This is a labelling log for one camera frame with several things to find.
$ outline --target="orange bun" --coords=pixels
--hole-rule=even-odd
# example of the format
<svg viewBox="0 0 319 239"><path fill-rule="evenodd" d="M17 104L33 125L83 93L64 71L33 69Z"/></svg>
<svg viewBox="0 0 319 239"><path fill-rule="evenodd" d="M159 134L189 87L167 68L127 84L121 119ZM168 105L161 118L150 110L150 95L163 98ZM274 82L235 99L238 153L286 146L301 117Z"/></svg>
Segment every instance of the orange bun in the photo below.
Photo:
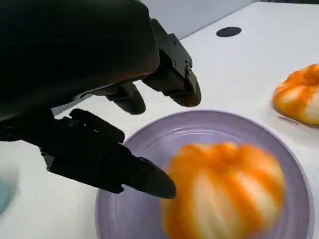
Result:
<svg viewBox="0 0 319 239"><path fill-rule="evenodd" d="M249 144L186 145L167 172L177 188L161 200L171 239L245 239L272 225L283 205L279 163Z"/></svg>
<svg viewBox="0 0 319 239"><path fill-rule="evenodd" d="M319 124L319 64L292 73L273 96L275 108L300 122Z"/></svg>

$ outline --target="gray wall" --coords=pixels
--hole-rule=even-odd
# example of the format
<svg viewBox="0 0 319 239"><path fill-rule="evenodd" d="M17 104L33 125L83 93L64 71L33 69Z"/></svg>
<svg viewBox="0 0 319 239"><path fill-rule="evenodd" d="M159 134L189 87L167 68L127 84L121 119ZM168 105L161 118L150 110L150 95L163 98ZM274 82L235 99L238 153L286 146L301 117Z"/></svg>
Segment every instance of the gray wall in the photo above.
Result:
<svg viewBox="0 0 319 239"><path fill-rule="evenodd" d="M212 24L256 0L141 0L166 32L179 39Z"/></svg>

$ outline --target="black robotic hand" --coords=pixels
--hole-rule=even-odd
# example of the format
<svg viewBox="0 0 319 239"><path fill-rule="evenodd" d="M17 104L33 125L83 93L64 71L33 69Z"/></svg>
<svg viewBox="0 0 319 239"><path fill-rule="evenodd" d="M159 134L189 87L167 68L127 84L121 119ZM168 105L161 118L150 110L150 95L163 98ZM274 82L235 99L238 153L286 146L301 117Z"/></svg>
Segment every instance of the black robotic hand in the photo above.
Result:
<svg viewBox="0 0 319 239"><path fill-rule="evenodd" d="M0 140L40 147L50 172L91 186L173 197L173 182L133 156L122 131L89 112L57 120L50 109L93 94L141 114L135 80L198 105L192 59L176 36L137 0L4 0L0 20Z"/></svg>

